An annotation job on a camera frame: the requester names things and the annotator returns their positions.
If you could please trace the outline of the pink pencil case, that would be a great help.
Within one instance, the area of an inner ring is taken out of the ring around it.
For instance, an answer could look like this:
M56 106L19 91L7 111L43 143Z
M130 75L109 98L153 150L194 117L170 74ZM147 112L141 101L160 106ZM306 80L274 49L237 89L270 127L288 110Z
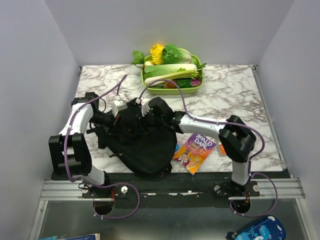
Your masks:
M176 153L179 149L180 149L180 146L179 146L179 144L177 143L177 144L176 144L176 147L175 147L174 153Z

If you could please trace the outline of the black student backpack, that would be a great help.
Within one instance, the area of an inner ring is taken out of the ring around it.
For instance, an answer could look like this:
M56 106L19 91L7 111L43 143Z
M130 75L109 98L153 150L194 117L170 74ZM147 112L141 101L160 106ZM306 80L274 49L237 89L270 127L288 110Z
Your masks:
M138 175L170 173L177 144L176 132L164 127L138 131L137 114L141 113L141 108L134 99L126 104L127 109L118 113L111 127L95 133L98 148L109 148L114 156Z

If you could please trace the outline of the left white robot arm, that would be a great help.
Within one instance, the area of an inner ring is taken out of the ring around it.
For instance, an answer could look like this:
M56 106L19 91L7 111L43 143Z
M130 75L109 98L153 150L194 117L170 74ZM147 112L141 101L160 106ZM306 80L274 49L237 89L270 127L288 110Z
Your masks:
M92 164L92 157L85 140L87 126L93 124L95 133L111 127L115 117L111 112L99 110L99 96L87 92L71 102L71 115L59 134L51 136L48 146L53 171L57 176L70 177L94 185L93 191L101 198L111 191L110 178L105 171Z

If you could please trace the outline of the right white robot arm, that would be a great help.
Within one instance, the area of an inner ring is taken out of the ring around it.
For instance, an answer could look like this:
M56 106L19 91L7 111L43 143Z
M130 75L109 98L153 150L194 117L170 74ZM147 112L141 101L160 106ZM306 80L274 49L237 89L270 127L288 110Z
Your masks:
M160 97L138 97L134 102L141 108L142 119L148 127L165 126L179 134L200 134L218 139L232 160L230 191L236 196L247 192L251 178L249 161L257 138L238 116L217 120L173 111Z

